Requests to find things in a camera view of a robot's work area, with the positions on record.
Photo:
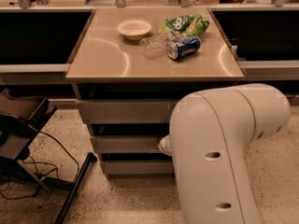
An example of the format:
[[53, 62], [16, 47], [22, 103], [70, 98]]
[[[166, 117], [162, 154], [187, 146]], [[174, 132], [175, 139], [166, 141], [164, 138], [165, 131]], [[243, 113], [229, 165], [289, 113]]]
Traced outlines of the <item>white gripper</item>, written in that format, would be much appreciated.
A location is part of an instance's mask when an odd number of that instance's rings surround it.
[[172, 156], [171, 142], [168, 135], [160, 140], [158, 148], [164, 155]]

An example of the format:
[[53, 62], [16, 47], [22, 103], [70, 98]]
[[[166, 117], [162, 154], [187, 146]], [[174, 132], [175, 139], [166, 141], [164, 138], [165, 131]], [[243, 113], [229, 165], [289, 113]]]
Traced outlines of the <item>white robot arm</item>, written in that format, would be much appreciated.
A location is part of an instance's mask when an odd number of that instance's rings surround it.
[[265, 84], [196, 91], [176, 104], [159, 149], [172, 158], [184, 224], [262, 224], [244, 147], [290, 115], [286, 96]]

